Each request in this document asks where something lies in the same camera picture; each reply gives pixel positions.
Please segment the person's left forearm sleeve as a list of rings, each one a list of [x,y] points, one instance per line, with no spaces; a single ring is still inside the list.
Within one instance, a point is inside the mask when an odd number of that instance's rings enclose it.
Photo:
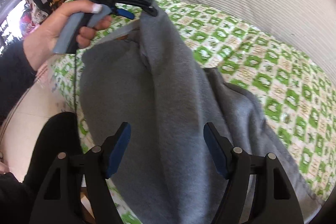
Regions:
[[[32,69],[23,50],[23,42],[10,43],[1,53],[1,124],[13,107],[35,80]]]

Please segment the person's right forearm sleeve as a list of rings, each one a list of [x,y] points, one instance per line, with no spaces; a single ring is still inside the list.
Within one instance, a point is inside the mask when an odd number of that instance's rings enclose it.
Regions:
[[[29,223],[33,202],[12,173],[1,174],[1,223]]]

